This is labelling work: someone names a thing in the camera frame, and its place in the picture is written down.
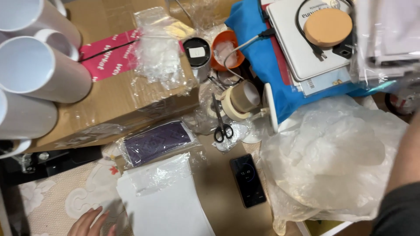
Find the mug handle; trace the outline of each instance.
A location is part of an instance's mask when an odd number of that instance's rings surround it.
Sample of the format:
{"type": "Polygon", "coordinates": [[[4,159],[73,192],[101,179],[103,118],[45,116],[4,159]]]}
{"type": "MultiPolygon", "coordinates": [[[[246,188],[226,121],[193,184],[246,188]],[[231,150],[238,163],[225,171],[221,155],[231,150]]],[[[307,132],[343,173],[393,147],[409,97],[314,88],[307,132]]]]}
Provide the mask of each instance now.
{"type": "Polygon", "coordinates": [[[67,18],[67,11],[61,0],[50,0],[50,2],[57,8],[57,10],[67,18]]]}
{"type": "MultiPolygon", "coordinates": [[[[37,40],[39,40],[39,41],[41,41],[41,42],[44,42],[44,43],[47,43],[48,45],[50,45],[51,47],[54,47],[54,45],[51,45],[51,44],[49,44],[48,43],[48,39],[49,39],[49,37],[51,36],[51,35],[53,35],[53,34],[61,34],[62,36],[63,36],[63,38],[66,38],[62,33],[60,33],[60,32],[58,32],[58,31],[56,31],[56,30],[53,30],[53,29],[41,29],[40,31],[38,31],[35,35],[34,35],[34,38],[36,38],[37,40]]],[[[74,60],[74,61],[78,61],[79,60],[79,52],[78,52],[78,50],[77,50],[77,48],[73,45],[73,44],[71,44],[68,40],[67,40],[67,38],[66,38],[66,44],[67,44],[67,47],[69,47],[70,48],[70,55],[66,55],[66,56],[68,56],[70,59],[72,59],[72,60],[74,60]]]]}
{"type": "Polygon", "coordinates": [[[21,139],[19,146],[15,150],[9,153],[6,153],[4,155],[1,155],[0,159],[6,158],[6,157],[12,157],[14,155],[24,152],[26,149],[28,149],[31,146],[31,143],[32,143],[32,139],[21,139]]]}

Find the smartphone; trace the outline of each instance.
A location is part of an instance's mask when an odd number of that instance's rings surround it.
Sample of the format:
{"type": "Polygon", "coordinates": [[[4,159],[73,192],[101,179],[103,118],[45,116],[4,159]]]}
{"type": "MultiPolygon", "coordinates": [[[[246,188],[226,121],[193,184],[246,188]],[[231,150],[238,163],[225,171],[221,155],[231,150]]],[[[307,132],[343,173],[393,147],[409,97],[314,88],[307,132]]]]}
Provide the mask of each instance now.
{"type": "Polygon", "coordinates": [[[263,186],[251,154],[230,161],[236,184],[245,208],[251,208],[267,201],[263,186]]]}

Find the black sleeve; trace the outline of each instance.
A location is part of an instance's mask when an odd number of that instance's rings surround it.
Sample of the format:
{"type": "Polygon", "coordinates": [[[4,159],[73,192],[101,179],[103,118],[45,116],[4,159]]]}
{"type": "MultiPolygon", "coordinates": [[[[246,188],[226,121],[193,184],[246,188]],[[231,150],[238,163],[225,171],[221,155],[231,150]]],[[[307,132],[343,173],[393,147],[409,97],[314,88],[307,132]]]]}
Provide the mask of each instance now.
{"type": "Polygon", "coordinates": [[[420,182],[399,187],[384,197],[371,235],[420,235],[420,182]]]}

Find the black scissor handle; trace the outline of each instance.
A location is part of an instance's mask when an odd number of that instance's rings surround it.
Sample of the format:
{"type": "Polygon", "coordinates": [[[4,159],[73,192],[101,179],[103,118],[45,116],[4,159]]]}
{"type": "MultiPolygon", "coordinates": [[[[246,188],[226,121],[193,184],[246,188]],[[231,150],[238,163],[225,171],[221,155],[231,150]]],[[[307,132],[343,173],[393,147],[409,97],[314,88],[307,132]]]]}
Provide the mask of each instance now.
{"type": "Polygon", "coordinates": [[[214,131],[214,141],[218,143],[223,143],[224,140],[223,130],[222,127],[217,126],[216,131],[214,131]]]}
{"type": "Polygon", "coordinates": [[[234,135],[234,130],[228,124],[223,124],[223,131],[225,132],[225,136],[227,139],[231,139],[234,135]]]}

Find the metal canister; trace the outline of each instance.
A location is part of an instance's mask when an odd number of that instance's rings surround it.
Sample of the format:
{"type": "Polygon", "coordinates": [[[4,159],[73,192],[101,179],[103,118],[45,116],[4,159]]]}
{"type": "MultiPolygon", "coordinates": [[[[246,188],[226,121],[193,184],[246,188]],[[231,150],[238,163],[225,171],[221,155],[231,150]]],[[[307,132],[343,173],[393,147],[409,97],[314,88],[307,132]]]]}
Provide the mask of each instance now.
{"type": "Polygon", "coordinates": [[[183,45],[194,75],[202,83],[207,79],[210,71],[210,45],[206,40],[198,37],[187,39],[183,45]]]}

